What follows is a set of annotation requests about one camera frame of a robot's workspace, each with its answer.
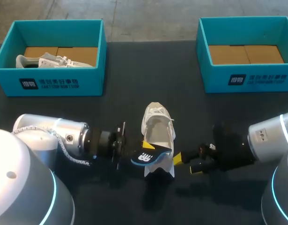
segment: robotic arm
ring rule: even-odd
[[[174,164],[189,163],[192,173],[220,169],[222,171],[253,164],[280,160],[288,152],[288,113],[251,125],[248,135],[241,136],[225,124],[214,125],[214,144],[203,143],[196,151],[181,152],[174,157]]]
[[[174,163],[200,158],[201,163],[190,167],[191,173],[197,173],[281,160],[263,193],[261,212],[266,225],[288,225],[288,113],[251,125],[244,137],[224,124],[213,127],[213,136],[214,144],[203,143],[198,151],[181,152]]]
[[[73,198],[53,172],[57,150],[85,166],[109,158],[118,169],[124,133],[125,123],[108,132],[31,114],[20,116],[12,133],[0,130],[0,225],[73,225]]]

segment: shoe box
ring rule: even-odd
[[[200,18],[196,51],[205,92],[288,91],[286,16]]]
[[[0,49],[0,85],[14,96],[100,96],[107,44],[102,20],[14,21]],[[45,52],[93,67],[16,68]]]

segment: cable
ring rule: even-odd
[[[58,143],[64,153],[64,155],[71,161],[71,162],[74,162],[74,163],[77,163],[77,164],[81,164],[81,165],[86,165],[86,166],[90,166],[90,163],[89,161],[85,161],[85,160],[78,160],[78,159],[75,159],[73,158],[72,156],[70,156],[70,154],[68,153],[68,151],[66,150],[66,147],[63,143],[63,140],[60,138],[60,136],[51,128],[45,128],[45,127],[36,127],[36,126],[28,126],[28,127],[22,127],[22,128],[19,128],[17,130],[14,130],[12,132],[12,134],[18,134],[18,133],[21,133],[21,132],[24,132],[24,131],[27,131],[27,130],[41,130],[41,131],[44,131],[46,133],[49,133],[49,134],[52,134],[56,137],[56,139],[58,140]]]

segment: logo on box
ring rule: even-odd
[[[37,90],[39,89],[35,79],[19,79],[20,84],[24,90]]]
[[[246,74],[233,74],[230,76],[228,85],[243,85]]]

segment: white sneaker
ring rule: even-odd
[[[54,56],[45,53],[39,58],[26,58],[23,55],[18,55],[16,58],[17,68],[71,68],[71,67],[92,67],[89,64],[75,62],[67,59],[66,56]]]
[[[157,168],[175,176],[173,154],[176,135],[172,121],[168,111],[160,103],[152,102],[146,108],[141,126],[143,148],[132,157],[132,163],[145,166],[144,176]]]

